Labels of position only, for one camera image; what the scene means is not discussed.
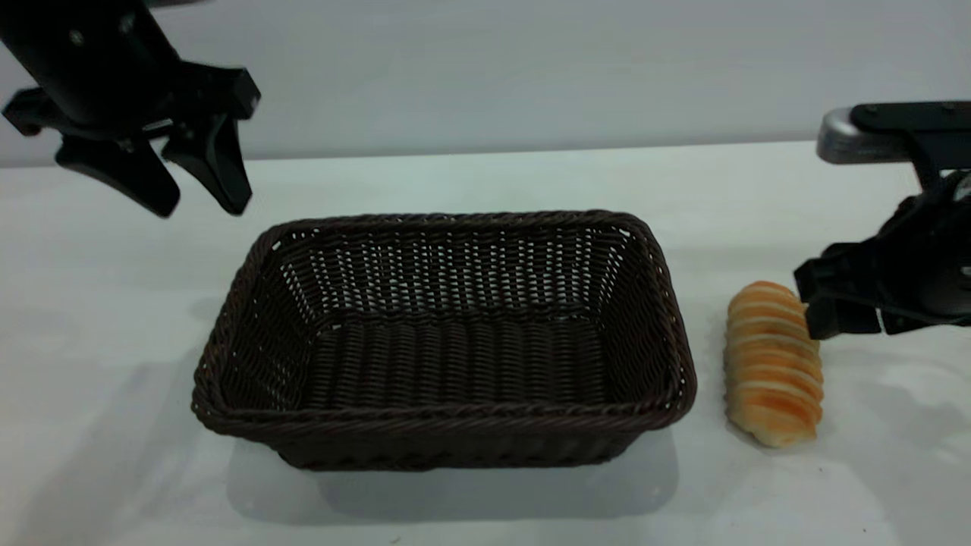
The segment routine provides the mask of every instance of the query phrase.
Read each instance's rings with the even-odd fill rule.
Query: screw
[[[134,28],[134,27],[135,27],[135,15],[134,14],[128,14],[128,15],[126,15],[126,16],[124,16],[124,17],[121,18],[121,21],[118,22],[118,31],[121,34],[128,34],[129,32],[131,32],[131,29]]]

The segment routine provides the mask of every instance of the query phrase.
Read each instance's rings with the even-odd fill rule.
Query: woven pattern
[[[660,248],[602,211],[271,228],[195,378],[206,427],[312,469],[603,461],[696,389]]]

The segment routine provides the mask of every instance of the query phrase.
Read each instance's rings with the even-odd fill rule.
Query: robotic arm
[[[960,170],[971,168],[971,102],[837,110],[817,151],[836,164],[911,161],[921,193],[875,236],[834,244],[796,270],[812,337],[971,326],[971,171]]]
[[[246,69],[181,60],[140,0],[4,1],[0,39],[40,85],[4,117],[24,136],[59,131],[58,165],[168,217],[179,187],[149,144],[168,137],[162,157],[243,213],[251,190],[236,123],[260,98]]]
[[[245,69],[181,60],[140,0],[5,1],[0,38],[40,85],[18,92],[4,116],[25,136],[60,131],[59,165],[167,217],[179,188],[149,140],[168,137],[162,157],[243,213],[251,190],[236,123],[260,98]],[[941,174],[971,169],[971,102],[835,111],[819,154],[912,161],[922,192],[874,237],[832,245],[796,270],[811,335],[971,325],[971,170]]]

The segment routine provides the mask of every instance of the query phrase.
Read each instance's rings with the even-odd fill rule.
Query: bread roll
[[[728,419],[770,447],[816,438],[822,419],[820,342],[786,287],[759,281],[728,304],[725,386]]]

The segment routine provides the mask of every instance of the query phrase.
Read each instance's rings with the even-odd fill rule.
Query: silver metal part
[[[849,108],[841,108],[822,118],[816,154],[827,163],[858,165],[909,162],[903,139],[861,131],[850,120]]]
[[[971,173],[964,175],[964,179],[957,184],[957,188],[954,189],[954,201],[960,201],[968,195],[971,195]]]

